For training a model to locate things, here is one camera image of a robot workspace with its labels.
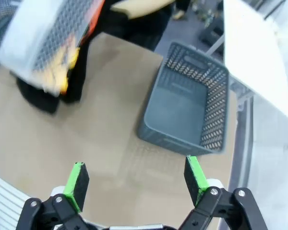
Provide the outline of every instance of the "white table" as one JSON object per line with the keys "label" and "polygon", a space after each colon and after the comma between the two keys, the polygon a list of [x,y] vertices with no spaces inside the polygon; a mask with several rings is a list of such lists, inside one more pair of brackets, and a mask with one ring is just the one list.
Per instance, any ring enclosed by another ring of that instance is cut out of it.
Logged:
{"label": "white table", "polygon": [[241,0],[224,0],[224,63],[231,75],[288,117],[288,81],[274,32]]}

